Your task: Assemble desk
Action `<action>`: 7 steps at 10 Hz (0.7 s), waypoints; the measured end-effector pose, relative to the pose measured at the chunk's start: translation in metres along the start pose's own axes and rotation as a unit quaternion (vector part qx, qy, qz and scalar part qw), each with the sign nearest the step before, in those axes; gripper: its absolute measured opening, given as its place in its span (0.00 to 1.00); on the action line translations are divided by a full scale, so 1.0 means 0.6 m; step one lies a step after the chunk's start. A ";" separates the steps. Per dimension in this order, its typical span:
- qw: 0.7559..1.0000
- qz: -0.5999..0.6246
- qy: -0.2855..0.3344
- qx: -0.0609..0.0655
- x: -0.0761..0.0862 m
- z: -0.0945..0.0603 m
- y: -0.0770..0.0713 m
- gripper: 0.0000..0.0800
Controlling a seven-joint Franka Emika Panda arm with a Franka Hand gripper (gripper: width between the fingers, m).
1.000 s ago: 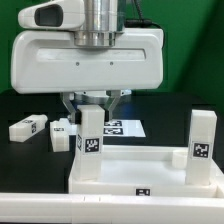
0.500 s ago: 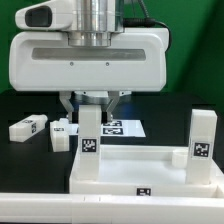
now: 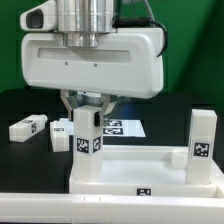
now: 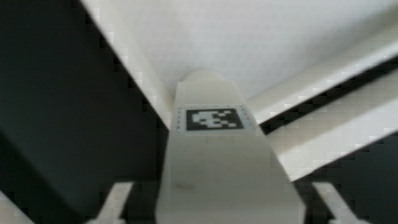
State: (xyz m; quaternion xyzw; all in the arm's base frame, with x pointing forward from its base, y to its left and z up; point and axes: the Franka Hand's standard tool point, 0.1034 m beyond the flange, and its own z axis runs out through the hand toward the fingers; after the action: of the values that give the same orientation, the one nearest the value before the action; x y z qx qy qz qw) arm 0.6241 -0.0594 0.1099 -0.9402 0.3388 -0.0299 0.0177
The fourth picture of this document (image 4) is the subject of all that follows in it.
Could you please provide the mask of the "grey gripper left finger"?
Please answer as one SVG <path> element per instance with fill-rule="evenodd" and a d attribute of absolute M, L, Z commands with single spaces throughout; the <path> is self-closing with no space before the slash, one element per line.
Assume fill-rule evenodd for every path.
<path fill-rule="evenodd" d="M 126 224 L 126 220 L 121 218 L 121 215 L 132 189 L 132 182 L 118 182 L 112 185 L 98 216 L 84 224 Z"/>

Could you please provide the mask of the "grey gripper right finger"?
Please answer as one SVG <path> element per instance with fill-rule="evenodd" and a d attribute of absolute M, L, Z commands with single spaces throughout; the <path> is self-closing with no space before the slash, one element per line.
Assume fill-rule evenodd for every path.
<path fill-rule="evenodd" d="M 334 218 L 329 220 L 329 224 L 372 224 L 354 214 L 333 183 L 315 182 L 313 187 L 334 216 Z"/>

